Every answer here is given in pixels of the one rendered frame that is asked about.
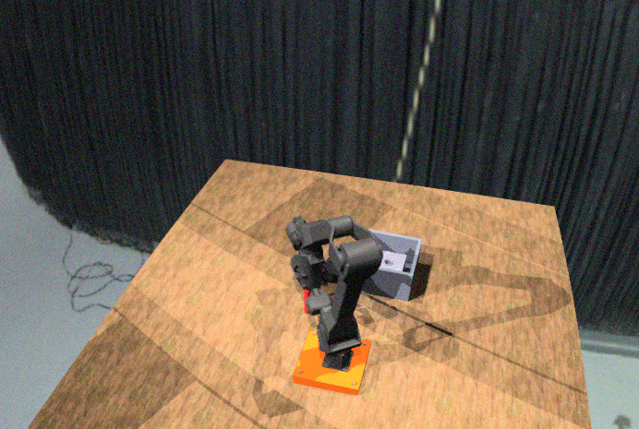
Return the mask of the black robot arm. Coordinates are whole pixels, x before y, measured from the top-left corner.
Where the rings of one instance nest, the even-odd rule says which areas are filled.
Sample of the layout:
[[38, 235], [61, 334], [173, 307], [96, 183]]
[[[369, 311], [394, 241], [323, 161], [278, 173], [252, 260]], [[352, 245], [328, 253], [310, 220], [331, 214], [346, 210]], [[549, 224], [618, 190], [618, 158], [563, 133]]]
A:
[[[354, 312], [365, 280], [380, 267], [382, 247], [371, 231], [348, 215], [312, 222], [295, 217], [285, 232], [298, 251], [299, 267], [317, 272], [323, 266], [326, 273], [322, 286], [337, 284], [332, 306], [320, 310], [317, 336], [319, 350], [325, 352], [322, 367], [348, 372], [352, 349], [362, 344]], [[356, 241], [337, 246], [333, 243], [346, 236]], [[325, 261], [322, 246], [326, 244], [330, 245]]]

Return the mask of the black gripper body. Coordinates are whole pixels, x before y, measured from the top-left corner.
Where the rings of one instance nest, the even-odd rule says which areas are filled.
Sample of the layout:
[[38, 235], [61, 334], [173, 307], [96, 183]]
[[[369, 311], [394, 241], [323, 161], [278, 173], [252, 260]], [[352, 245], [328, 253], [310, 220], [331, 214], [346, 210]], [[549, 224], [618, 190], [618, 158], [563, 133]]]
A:
[[320, 315], [320, 310], [325, 307], [332, 306], [333, 299], [329, 293], [323, 292], [320, 286], [322, 286], [323, 274], [326, 273], [325, 268], [322, 268], [317, 272], [303, 271], [299, 267], [298, 255], [290, 258], [290, 264], [293, 270], [297, 271], [297, 277], [302, 286], [302, 289], [312, 290], [314, 296], [308, 297], [306, 302], [306, 308], [310, 316]]

